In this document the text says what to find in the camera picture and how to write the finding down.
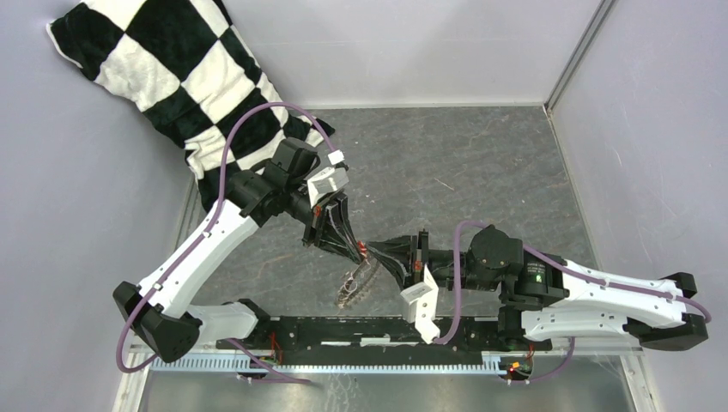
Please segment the metal frame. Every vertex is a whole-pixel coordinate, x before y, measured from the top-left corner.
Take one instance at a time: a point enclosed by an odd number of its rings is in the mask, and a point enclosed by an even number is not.
[[[607,19],[607,16],[609,16],[615,3],[616,0],[602,0],[599,2],[597,10],[594,12],[594,15],[591,16],[591,20],[586,26],[586,30],[583,34],[581,34],[581,39],[579,39],[579,43],[573,50],[567,66],[562,71],[561,76],[559,76],[559,80],[556,82],[549,98],[546,99],[546,102],[543,104],[546,113],[551,113],[554,110],[554,107],[559,102],[561,95],[564,93],[564,89],[566,89],[566,86],[571,80],[574,72],[576,72],[576,69],[579,68],[581,60],[592,45],[592,41],[597,37],[599,29]]]

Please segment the small object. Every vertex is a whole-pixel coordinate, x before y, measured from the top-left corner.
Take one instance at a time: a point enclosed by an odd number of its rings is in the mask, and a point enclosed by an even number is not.
[[[339,288],[336,305],[343,309],[350,307],[361,300],[373,284],[373,280],[379,271],[379,261],[374,259],[374,264],[365,258],[353,273],[347,274],[346,280]]]
[[[336,150],[331,153],[329,153],[329,161],[331,162],[331,165],[336,165],[337,163],[341,163],[343,161],[343,153],[341,150]]]

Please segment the black and white checkered cloth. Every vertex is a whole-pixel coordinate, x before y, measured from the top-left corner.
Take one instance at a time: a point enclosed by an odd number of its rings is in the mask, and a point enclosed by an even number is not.
[[[235,122],[255,106],[281,101],[221,0],[85,0],[49,24],[48,33],[89,80],[134,101],[186,150],[206,209]],[[308,119],[283,107],[264,110],[235,135],[228,175],[270,158],[285,136],[314,146],[323,141]]]

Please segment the white wall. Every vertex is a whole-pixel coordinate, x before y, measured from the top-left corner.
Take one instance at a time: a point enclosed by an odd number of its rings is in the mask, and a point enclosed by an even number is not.
[[[171,251],[190,174],[131,104],[87,81],[44,25],[74,0],[2,2],[0,410],[110,410],[112,291]]]
[[[651,352],[666,410],[716,410],[728,368],[728,3],[618,2],[555,108],[603,267],[695,274],[710,339]]]
[[[225,2],[282,97],[305,106],[543,103],[598,3]]]

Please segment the white checkered square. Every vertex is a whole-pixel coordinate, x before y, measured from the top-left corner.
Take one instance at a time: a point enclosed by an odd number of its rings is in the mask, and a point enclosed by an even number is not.
[[[91,10],[96,10],[99,13],[105,15],[109,20],[113,21],[122,30],[126,30],[137,14],[139,8],[147,0],[86,0],[84,3],[87,4]]]
[[[267,101],[282,101],[281,96],[278,95],[276,88],[273,87],[273,83],[268,80],[268,76],[265,73],[260,76],[256,87],[260,89],[260,94]],[[276,115],[278,121],[281,122],[281,127],[288,122],[288,110],[285,107],[271,107],[271,111]]]
[[[95,82],[134,101],[142,112],[179,88],[177,76],[126,34],[101,64]]]
[[[230,27],[225,20],[225,16],[222,15],[222,12],[217,8],[215,3],[210,0],[190,0],[190,3],[192,3],[192,6],[195,7],[197,12],[207,22],[215,36],[222,36],[225,30],[228,30],[228,27]]]
[[[222,148],[225,147],[225,137],[216,126],[185,141],[185,150],[190,150],[187,156],[187,163],[198,179],[202,179],[204,173],[216,167],[220,167]],[[227,163],[235,161],[233,151],[227,152]]]
[[[251,93],[255,84],[217,41],[182,82],[182,87],[210,120],[217,123]]]

